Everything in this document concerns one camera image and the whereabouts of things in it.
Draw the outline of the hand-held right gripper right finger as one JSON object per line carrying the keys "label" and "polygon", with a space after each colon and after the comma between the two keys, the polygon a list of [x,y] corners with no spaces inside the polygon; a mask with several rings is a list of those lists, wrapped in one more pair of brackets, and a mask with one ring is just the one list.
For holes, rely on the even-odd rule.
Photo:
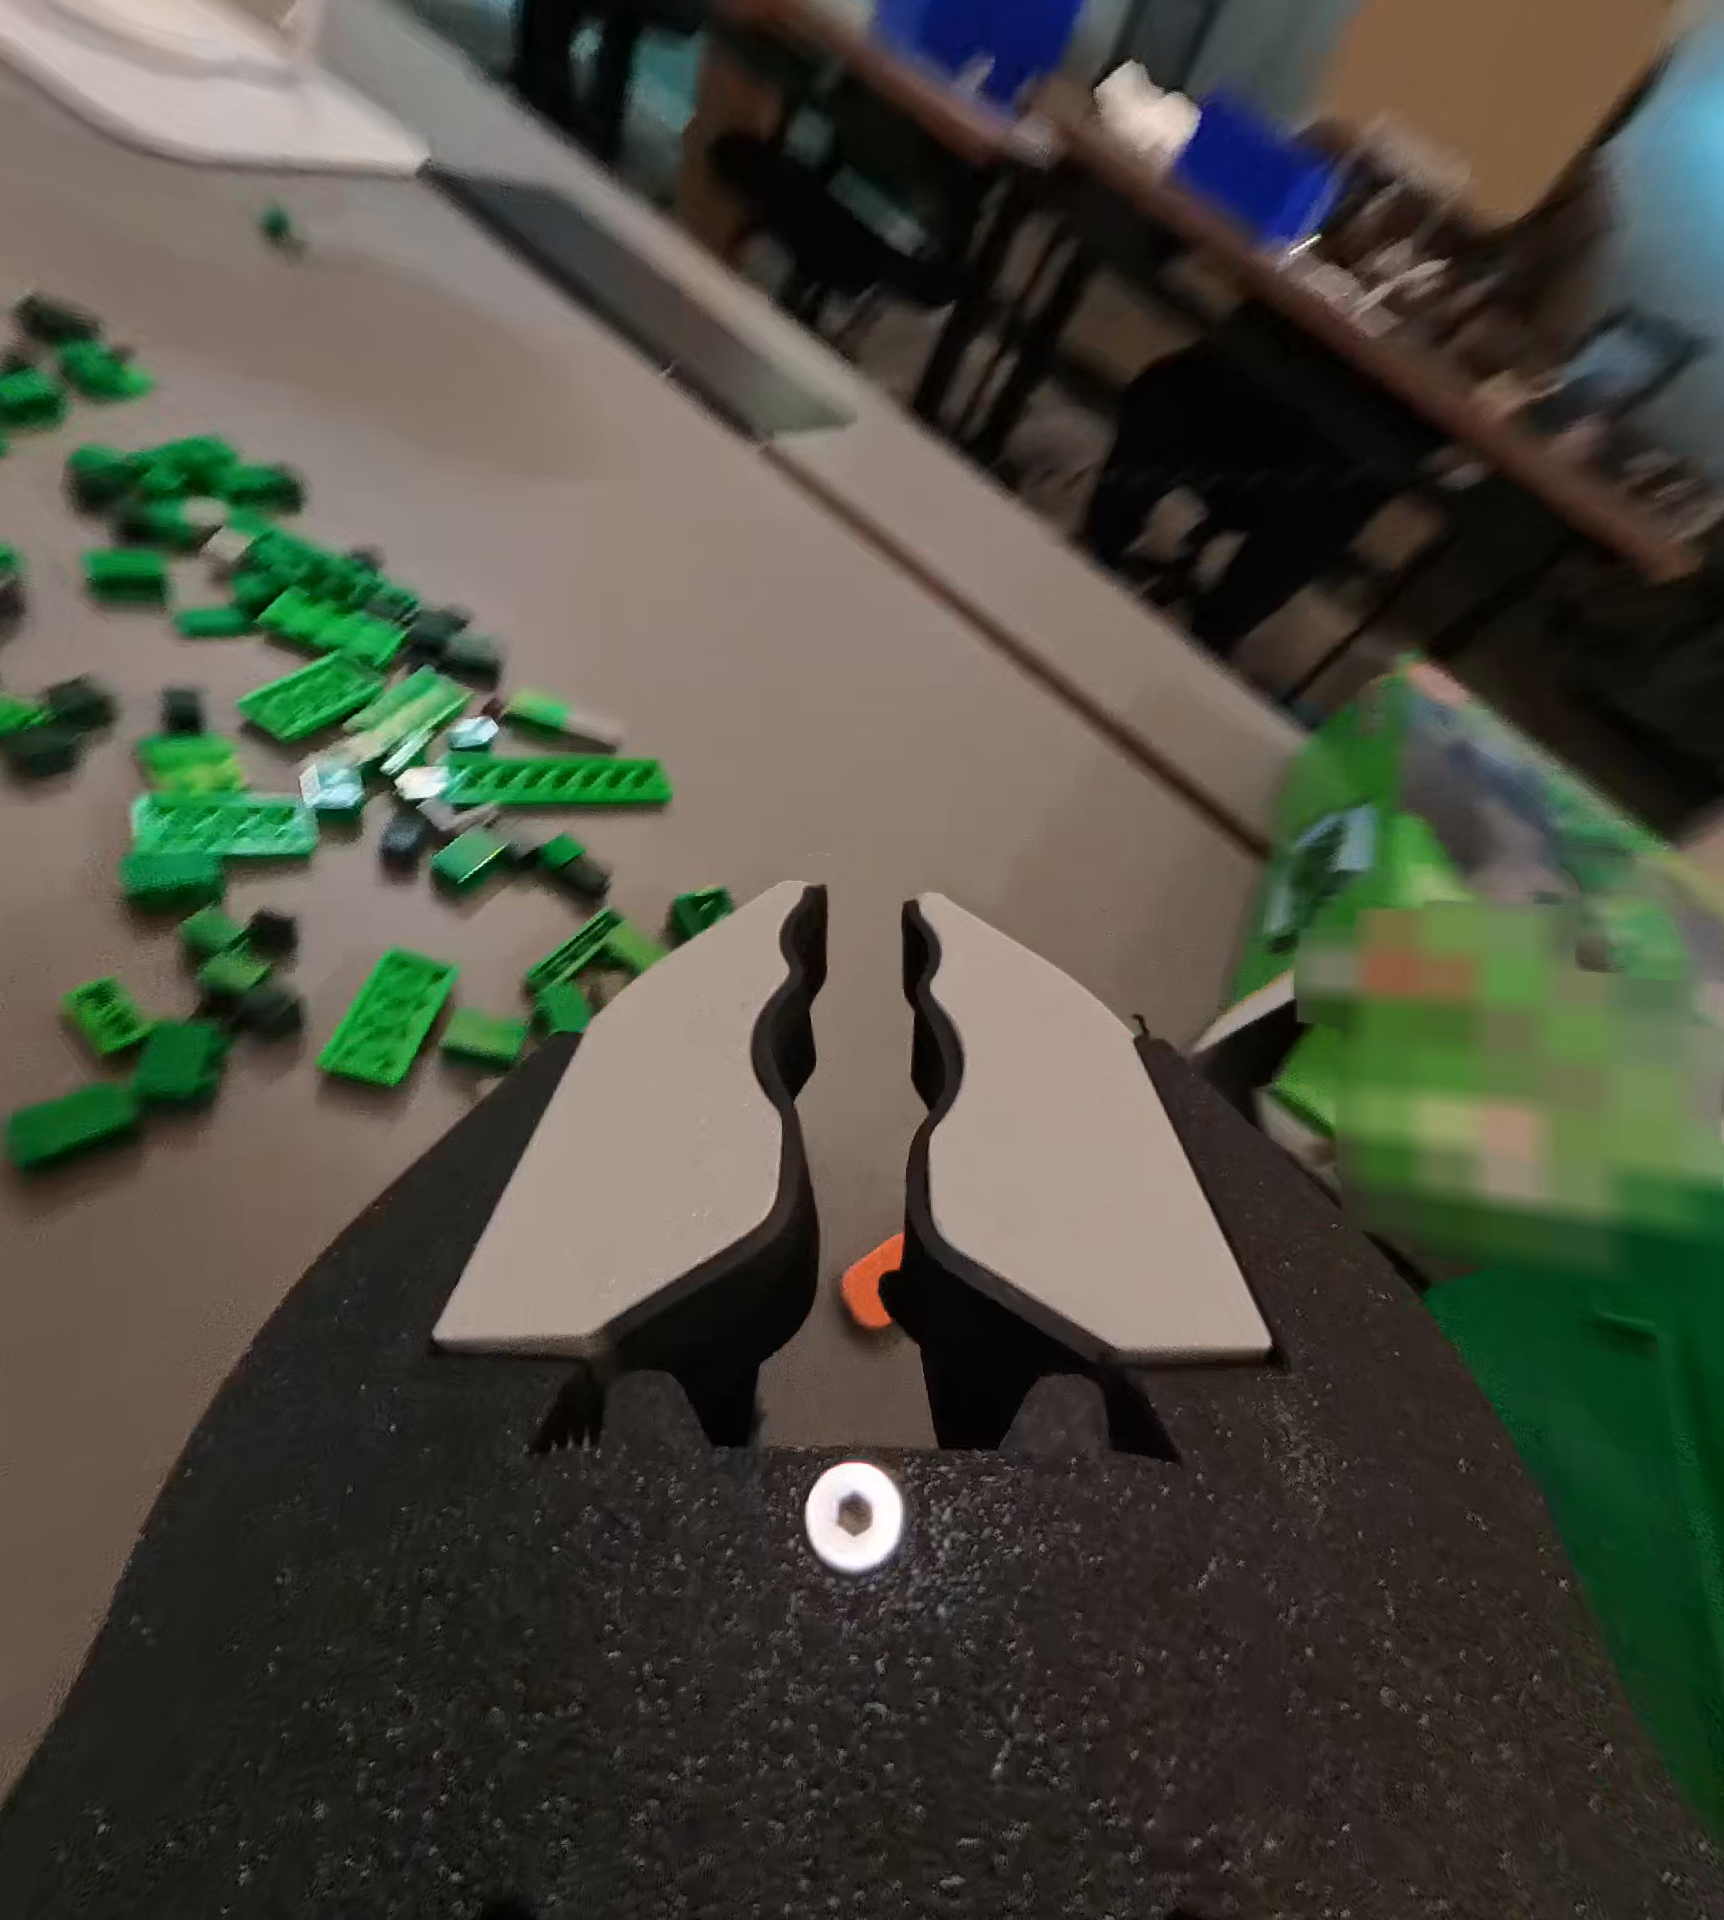
{"label": "hand-held right gripper right finger", "polygon": [[940,1447],[1000,1447],[1031,1392],[1093,1392],[1165,1447],[1139,1378],[1252,1369],[1275,1337],[1153,1073],[1078,977],[940,891],[902,907],[921,1119],[895,1323]]}

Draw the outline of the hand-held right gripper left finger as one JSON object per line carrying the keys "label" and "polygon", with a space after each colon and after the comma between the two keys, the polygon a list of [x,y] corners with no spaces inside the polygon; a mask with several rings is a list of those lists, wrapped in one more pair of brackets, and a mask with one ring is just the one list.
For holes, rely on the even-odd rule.
{"label": "hand-held right gripper left finger", "polygon": [[760,1372],[818,1289],[800,1093],[826,965],[826,885],[786,879],[596,1013],[434,1347],[567,1361],[600,1384],[664,1373],[715,1445],[748,1445]]}

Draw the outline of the pile of green bricks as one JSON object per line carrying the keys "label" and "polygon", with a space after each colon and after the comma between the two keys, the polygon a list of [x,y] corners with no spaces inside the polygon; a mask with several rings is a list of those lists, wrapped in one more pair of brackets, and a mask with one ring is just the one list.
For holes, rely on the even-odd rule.
{"label": "pile of green bricks", "polygon": [[100,534],[77,559],[91,609],[160,613],[186,644],[268,642],[297,665],[232,702],[238,731],[224,730],[200,684],[158,694],[153,725],[132,745],[139,789],[113,888],[130,917],[174,921],[196,1006],[156,1016],[115,974],[68,986],[57,1019],[94,1073],[3,1118],[12,1171],[49,1174],[127,1143],[152,1116],[203,1110],[236,1042],[297,1038],[308,1019],[290,974],[300,920],[272,905],[230,912],[230,875],[305,866],[323,831],[354,837],[371,801],[390,804],[376,844],[386,875],[424,875],[448,899],[531,878],[588,914],[526,967],[524,1012],[511,1018],[454,1009],[458,965],[386,949],[319,1048],[316,1068],[330,1082],[393,1091],[430,1042],[443,1062],[510,1069],[529,1044],[585,1031],[600,1007],[593,983],[640,977],[734,912],[725,885],[692,888],[674,894],[664,930],[648,930],[613,905],[610,866],[576,831],[537,827],[544,816],[664,805],[443,798],[451,754],[629,754],[571,702],[526,686],[498,691],[503,650],[463,609],[392,575],[378,549],[300,531],[308,486],[294,465],[253,459],[220,433],[88,439],[64,454],[60,487]]}

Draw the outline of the grey desk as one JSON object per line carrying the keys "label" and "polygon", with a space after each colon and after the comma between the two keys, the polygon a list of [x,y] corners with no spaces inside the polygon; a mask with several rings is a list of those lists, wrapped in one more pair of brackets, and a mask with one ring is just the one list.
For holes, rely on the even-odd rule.
{"label": "grey desk", "polygon": [[[902,905],[937,891],[1195,1028],[1248,891],[1171,798],[419,184],[303,198],[120,149],[0,65],[0,302],[52,285],[194,430],[536,642],[662,755],[605,841],[655,912],[826,888],[822,1227],[895,1207]],[[124,930],[127,778],[0,794],[0,1110]],[[236,1052],[206,1116],[0,1152],[0,1915],[1724,1915],[1506,1430],[1410,1288],[1220,1091],[1153,1075],[1284,1361],[1061,1380],[1015,1450],[884,1454],[888,1559],[670,1373],[431,1330],[576,1036],[470,1093]]]}

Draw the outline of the orange brick separator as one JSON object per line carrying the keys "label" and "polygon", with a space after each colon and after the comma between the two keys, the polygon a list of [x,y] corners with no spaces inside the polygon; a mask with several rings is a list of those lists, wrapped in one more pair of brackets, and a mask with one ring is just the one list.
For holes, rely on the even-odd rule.
{"label": "orange brick separator", "polygon": [[838,1283],[838,1302],[856,1331],[880,1333],[895,1325],[886,1304],[884,1285],[899,1271],[903,1234],[886,1236],[859,1257],[851,1260]]}

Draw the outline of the long green plate with holes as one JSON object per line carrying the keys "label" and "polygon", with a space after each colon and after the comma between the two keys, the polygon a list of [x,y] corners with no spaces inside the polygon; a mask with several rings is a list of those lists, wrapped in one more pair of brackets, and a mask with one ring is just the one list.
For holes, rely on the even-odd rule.
{"label": "long green plate with holes", "polygon": [[517,809],[662,808],[674,788],[658,757],[454,751],[443,757],[441,795]]}

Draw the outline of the green cardboard toy box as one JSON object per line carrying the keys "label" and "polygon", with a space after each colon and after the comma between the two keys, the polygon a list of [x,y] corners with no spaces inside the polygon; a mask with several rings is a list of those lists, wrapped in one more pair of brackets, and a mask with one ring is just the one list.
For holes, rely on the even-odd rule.
{"label": "green cardboard toy box", "polygon": [[1195,1046],[1327,1188],[1334,1073],[1329,1046],[1291,1018],[1296,952],[1307,927],[1364,907],[1450,899],[1561,905],[1586,961],[1677,964],[1724,1038],[1724,894],[1454,677],[1402,661],[1290,763],[1223,1013]]}

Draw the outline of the green plastic bin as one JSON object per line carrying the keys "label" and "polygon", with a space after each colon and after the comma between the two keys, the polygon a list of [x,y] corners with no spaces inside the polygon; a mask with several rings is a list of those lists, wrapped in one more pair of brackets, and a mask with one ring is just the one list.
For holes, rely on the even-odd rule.
{"label": "green plastic bin", "polygon": [[1424,1293],[1508,1427],[1679,1793],[1724,1848],[1724,1242],[1647,1278]]}

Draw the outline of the wooden edged work table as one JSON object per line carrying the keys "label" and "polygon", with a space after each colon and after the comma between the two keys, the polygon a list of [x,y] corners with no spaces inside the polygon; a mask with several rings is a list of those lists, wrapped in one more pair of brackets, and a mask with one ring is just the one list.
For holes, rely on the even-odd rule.
{"label": "wooden edged work table", "polygon": [[1072,167],[1183,247],[1204,251],[1245,298],[1262,302],[1350,364],[1476,464],[1506,476],[1575,540],[1616,553],[1651,583],[1685,577],[1704,565],[1706,551],[1697,541],[1670,535],[1658,515],[1580,457],[1560,454],[1550,438],[1535,438],[1520,420],[1486,408],[1441,353],[1369,329],[1325,298],[1307,268],[1241,238],[1233,222],[1183,180],[1160,173],[1107,132],[1069,87],[1048,82],[1026,112],[1005,115],[950,86],[920,59],[898,54],[840,8],[728,1],[714,3],[712,11],[718,26],[777,35],[834,65],[964,161],[1017,173],[1021,184],[1046,180],[1057,163]]}

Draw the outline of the blue plastic bin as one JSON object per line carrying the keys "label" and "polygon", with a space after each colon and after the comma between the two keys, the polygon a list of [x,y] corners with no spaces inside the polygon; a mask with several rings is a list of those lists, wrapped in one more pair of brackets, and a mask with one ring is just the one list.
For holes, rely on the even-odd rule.
{"label": "blue plastic bin", "polygon": [[1343,200],[1354,158],[1291,132],[1241,97],[1210,90],[1170,175],[1252,241],[1290,247],[1319,232]]}

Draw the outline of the stack of blue bins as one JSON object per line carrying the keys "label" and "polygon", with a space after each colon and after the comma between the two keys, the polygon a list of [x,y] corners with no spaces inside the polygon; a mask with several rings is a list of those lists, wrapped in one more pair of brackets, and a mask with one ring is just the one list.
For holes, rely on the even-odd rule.
{"label": "stack of blue bins", "polygon": [[1085,1],[874,1],[872,31],[958,72],[974,59],[1033,77],[1057,68]]}

